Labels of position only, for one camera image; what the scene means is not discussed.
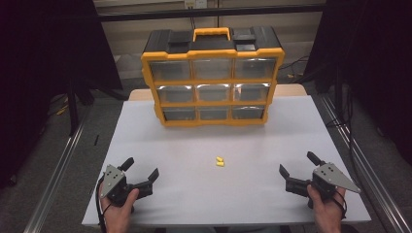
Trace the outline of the black horizontal bar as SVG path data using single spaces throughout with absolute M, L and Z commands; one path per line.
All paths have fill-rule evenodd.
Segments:
M 109 13 L 99 14 L 97 18 L 102 22 L 107 21 L 129 21 L 129 20 L 149 20 L 149 19 L 169 19 L 183 17 L 224 17 L 243 15 L 267 15 L 267 14 L 295 14 L 322 12 L 326 4 L 307 5 L 281 5 L 264 7 L 241 7 L 241 8 L 210 8 L 195 10 L 170 10 L 141 13 Z

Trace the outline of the yellow black drawer organizer cabinet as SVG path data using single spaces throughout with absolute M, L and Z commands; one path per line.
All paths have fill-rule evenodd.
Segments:
M 160 115 L 160 103 L 155 91 L 155 81 L 149 63 L 151 61 L 194 60 L 202 58 L 259 58 L 274 57 L 274 82 L 270 87 L 263 119 L 242 120 L 183 120 L 166 122 Z M 274 97 L 277 74 L 283 64 L 285 51 L 270 26 L 249 28 L 196 28 L 188 31 L 155 30 L 151 33 L 141 55 L 142 73 L 154 99 L 154 112 L 165 126 L 264 124 Z

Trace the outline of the white wall socket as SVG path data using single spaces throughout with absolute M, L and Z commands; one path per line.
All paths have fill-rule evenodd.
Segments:
M 186 9 L 206 9 L 207 0 L 184 0 Z

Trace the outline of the aluminium floor rail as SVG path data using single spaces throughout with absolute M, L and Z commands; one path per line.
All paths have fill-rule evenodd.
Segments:
M 86 107 L 81 116 L 79 125 L 75 128 L 74 133 L 69 137 L 65 148 L 53 170 L 52 176 L 48 181 L 40 201 L 37 203 L 23 233 L 41 233 L 44 222 L 51 209 L 52 202 L 62 183 L 64 174 L 74 154 L 77 144 L 83 134 L 85 122 L 89 116 L 91 107 Z
M 391 223 L 395 233 L 412 233 L 412 224 L 409 224 L 399 205 L 379 180 L 378 174 L 367 160 L 366 154 L 353 137 L 351 123 L 344 123 L 339 117 L 329 97 L 321 98 L 326 111 L 331 118 L 331 127 L 335 128 L 349 150 L 349 158 L 356 173 L 357 182 L 361 183 L 359 174 L 364 177 L 367 187 L 379 203 L 384 216 Z

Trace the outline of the grid of clear drawers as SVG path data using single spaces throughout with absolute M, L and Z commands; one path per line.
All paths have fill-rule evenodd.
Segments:
M 277 59 L 202 58 L 151 61 L 160 115 L 194 108 L 194 120 L 263 119 Z

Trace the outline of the person's right hand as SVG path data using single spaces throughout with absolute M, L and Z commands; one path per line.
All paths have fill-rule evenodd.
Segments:
M 338 187 L 333 200 L 323 201 L 319 191 L 311 184 L 307 191 L 313 201 L 313 215 L 318 233 L 341 233 L 342 210 L 346 190 Z

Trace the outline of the person's left hand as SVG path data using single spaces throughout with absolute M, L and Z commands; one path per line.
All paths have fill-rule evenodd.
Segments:
M 130 216 L 133 204 L 137 200 L 139 190 L 133 189 L 127 196 L 122 207 L 113 206 L 111 201 L 105 197 L 100 200 L 104 211 L 107 233 L 127 233 L 130 225 Z

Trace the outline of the black stand pole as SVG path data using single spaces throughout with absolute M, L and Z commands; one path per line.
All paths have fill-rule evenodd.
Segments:
M 77 109 L 77 98 L 75 93 L 75 83 L 69 80 L 67 87 L 68 107 L 70 114 L 70 136 L 73 136 L 79 126 L 79 115 Z
M 342 122 L 344 119 L 343 114 L 343 80 L 341 76 L 341 69 L 339 65 L 336 65 L 336 76 L 335 76 L 335 86 L 334 86 L 334 101 L 335 101 L 335 111 L 337 119 Z

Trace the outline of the black curtain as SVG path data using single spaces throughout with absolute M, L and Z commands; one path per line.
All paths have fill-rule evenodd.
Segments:
M 0 188 L 32 151 L 51 100 L 121 89 L 93 0 L 0 0 Z
M 345 80 L 412 165 L 412 0 L 326 0 L 304 75 Z

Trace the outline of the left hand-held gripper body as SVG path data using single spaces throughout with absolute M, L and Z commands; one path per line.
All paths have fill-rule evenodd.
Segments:
M 137 188 L 141 199 L 153 194 L 153 175 L 150 175 L 145 182 L 132 184 L 126 181 L 125 172 L 130 168 L 130 164 L 123 164 L 119 167 L 108 165 L 103 176 L 102 189 L 99 198 L 108 198 L 117 207 L 122 207 L 126 202 L 129 193 Z

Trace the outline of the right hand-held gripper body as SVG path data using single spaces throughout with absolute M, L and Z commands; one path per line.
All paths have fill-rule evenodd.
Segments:
M 289 172 L 285 171 L 285 181 L 286 192 L 308 197 L 307 186 L 311 184 L 318 190 L 323 200 L 333 200 L 338 187 L 355 193 L 361 192 L 361 189 L 331 162 L 318 163 L 318 168 L 313 171 L 311 180 L 292 178 Z

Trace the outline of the yellow floor piece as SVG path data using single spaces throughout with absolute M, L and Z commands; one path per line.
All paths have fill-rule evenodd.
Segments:
M 62 115 L 67 109 L 69 108 L 69 101 L 68 98 L 65 98 L 65 100 L 62 102 L 61 106 L 55 110 L 49 113 L 49 116 L 60 116 Z

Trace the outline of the white table cover sheet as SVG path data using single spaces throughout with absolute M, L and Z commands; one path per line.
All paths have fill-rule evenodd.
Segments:
M 157 168 L 153 195 L 137 201 L 134 226 L 302 224 L 313 220 L 304 197 L 279 173 L 308 180 L 307 152 L 345 167 L 310 96 L 277 97 L 264 125 L 164 127 L 151 101 L 124 103 L 105 162 L 139 183 Z M 217 166 L 216 157 L 224 166 Z

